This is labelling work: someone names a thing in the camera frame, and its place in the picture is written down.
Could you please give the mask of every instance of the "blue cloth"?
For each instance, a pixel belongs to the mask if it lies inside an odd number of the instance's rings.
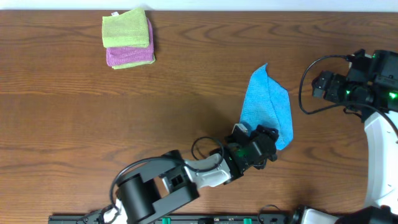
[[[268,77],[267,64],[257,69],[251,76],[244,98],[240,123],[249,133],[258,124],[267,128],[276,128],[279,138],[278,150],[284,149],[293,140],[292,112],[289,94],[275,80]]]

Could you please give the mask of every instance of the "wooden table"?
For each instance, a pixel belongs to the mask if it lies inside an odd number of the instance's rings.
[[[0,223],[46,223],[53,213],[102,208],[126,164],[172,149],[192,158],[194,139],[230,133],[250,76],[265,63],[289,91],[294,141],[265,170],[201,189],[178,212],[256,213],[268,203],[361,208],[363,124],[341,108],[304,115],[299,81],[323,55],[397,50],[397,14],[147,12],[157,61],[113,70],[101,41],[101,16],[110,13],[0,12]],[[308,74],[309,110],[327,104],[311,96],[321,69],[345,75],[348,65],[330,59]]]

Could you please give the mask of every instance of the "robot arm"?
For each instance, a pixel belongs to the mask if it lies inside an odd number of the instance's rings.
[[[398,113],[388,117],[398,125]],[[387,205],[398,215],[398,141],[391,125],[378,113],[365,121],[369,147],[368,191],[365,207]]]
[[[152,223],[199,197],[198,189],[228,184],[243,176],[251,166],[263,169],[275,161],[277,130],[258,126],[250,136],[242,124],[226,138],[227,145],[199,161],[182,160],[178,150],[163,155],[168,159],[149,161],[117,178],[116,206],[105,212],[103,221],[114,224]],[[206,172],[209,167],[219,165]],[[160,177],[169,194],[159,195],[154,178]]]
[[[371,57],[359,50],[354,55],[330,55],[317,61],[328,57],[345,58],[350,70],[347,76],[322,71],[312,82],[313,96],[345,106],[345,113],[361,112],[347,114],[355,114],[365,123],[369,148],[367,208],[340,219],[306,208],[298,211],[300,221],[296,223],[392,223],[397,218],[393,213],[398,214],[398,54],[377,50]],[[299,103],[306,114],[327,110],[307,112],[300,99]]]

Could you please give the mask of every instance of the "black cable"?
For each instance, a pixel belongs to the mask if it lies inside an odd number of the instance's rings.
[[[373,110],[373,111],[379,113],[379,114],[389,123],[389,125],[390,125],[391,128],[394,130],[394,132],[395,132],[395,134],[396,134],[396,136],[397,136],[397,138],[398,138],[398,128],[394,125],[394,123],[391,121],[391,119],[390,119],[385,113],[383,113],[382,111],[378,110],[377,108],[375,108],[375,107],[373,107],[373,106],[370,106],[370,105],[367,105],[367,104],[364,104],[364,103],[358,103],[358,102],[353,102],[353,101],[345,101],[345,102],[336,103],[336,104],[334,104],[334,105],[326,106],[326,107],[324,107],[324,108],[320,108],[320,109],[313,110],[313,111],[309,111],[309,112],[306,111],[306,110],[303,108],[303,104],[302,104],[302,100],[301,100],[301,94],[302,94],[302,89],[303,89],[303,84],[304,84],[305,76],[307,75],[308,71],[309,71],[317,62],[319,62],[319,61],[321,61],[321,60],[323,60],[323,59],[332,58],[332,57],[334,57],[334,58],[343,58],[343,59],[345,59],[345,60],[348,60],[348,56],[347,56],[347,55],[326,55],[326,56],[323,56],[323,57],[321,57],[321,58],[316,59],[316,61],[312,62],[312,64],[311,64],[310,66],[308,66],[308,68],[304,71],[303,77],[301,78],[300,86],[299,86],[299,88],[298,88],[298,105],[299,105],[300,109],[301,109],[305,114],[315,114],[315,113],[319,113],[319,112],[322,112],[322,111],[325,111],[325,110],[328,110],[328,109],[332,109],[332,108],[335,108],[335,107],[338,107],[338,106],[345,106],[345,107],[347,107],[347,106],[362,106],[362,107],[366,107],[366,108],[369,108],[369,109],[371,109],[371,110]]]
[[[204,139],[204,138],[208,138],[208,139],[214,140],[214,142],[216,142],[217,144],[219,144],[219,145],[220,145],[220,148],[221,148],[221,158],[220,158],[220,160],[219,160],[213,167],[210,167],[210,168],[207,168],[207,169],[196,169],[196,168],[193,168],[192,166],[186,164],[185,161],[182,160],[182,159],[176,159],[176,158],[174,158],[174,157],[167,157],[167,156],[159,156],[159,157],[149,157],[149,158],[145,158],[145,159],[138,160],[138,161],[136,161],[136,162],[133,162],[132,164],[129,164],[129,165],[126,166],[123,170],[121,170],[121,171],[119,172],[119,174],[113,179],[112,184],[111,184],[111,189],[109,190],[109,199],[111,200],[111,205],[112,205],[112,207],[115,208],[116,211],[117,211],[116,214],[115,214],[115,216],[120,215],[120,208],[118,208],[118,207],[116,206],[116,202],[114,201],[114,197],[113,197],[113,189],[114,189],[114,186],[116,185],[117,181],[119,180],[119,178],[120,178],[122,175],[124,175],[128,170],[132,169],[133,167],[135,167],[135,166],[137,166],[137,165],[139,165],[139,164],[142,164],[142,163],[145,163],[145,162],[150,162],[150,161],[166,160],[166,161],[172,161],[172,162],[175,162],[175,163],[177,163],[177,164],[183,165],[183,166],[187,167],[188,169],[190,169],[190,170],[192,170],[192,171],[194,171],[194,172],[208,172],[208,171],[211,171],[211,170],[213,170],[213,169],[216,169],[216,168],[223,162],[223,160],[224,160],[224,145],[223,145],[223,143],[221,143],[220,140],[218,140],[218,139],[216,139],[216,138],[212,138],[212,137],[208,137],[208,136],[203,136],[203,137],[200,137],[200,138],[198,138],[197,140],[195,140],[195,141],[193,142],[193,146],[192,146],[192,147],[194,147],[195,144],[196,144],[199,140]]]
[[[200,137],[200,138],[196,139],[196,140],[193,142],[192,147],[191,147],[191,154],[192,154],[193,158],[195,158],[196,160],[199,160],[199,159],[195,156],[195,154],[193,153],[193,151],[195,150],[195,146],[196,146],[196,144],[198,143],[198,141],[200,141],[200,140],[202,140],[202,139],[211,139],[211,140],[213,140],[215,143],[219,144],[220,146],[222,145],[222,143],[220,143],[220,141],[219,141],[217,138],[213,138],[213,137],[209,137],[209,136],[203,136],[203,137]],[[204,159],[206,159],[206,157],[205,157],[199,150],[198,150],[198,152],[199,152],[199,154],[200,154]]]
[[[274,207],[274,208],[276,208],[276,209],[278,209],[278,210],[280,211],[280,209],[279,209],[276,205],[272,205],[272,204],[265,205],[264,207],[262,207],[262,208],[259,210],[259,213],[257,214],[257,221],[258,221],[259,223],[264,224],[264,220],[260,220],[260,215],[261,215],[261,212],[262,212],[265,208],[269,208],[269,207]]]
[[[357,113],[357,112],[347,112],[347,108],[344,108],[344,109],[343,109],[343,112],[344,112],[344,114],[348,114],[348,115],[353,114],[353,115],[355,115],[355,116],[357,116],[357,117],[359,117],[359,118],[362,119],[362,115],[360,115],[360,114]]]

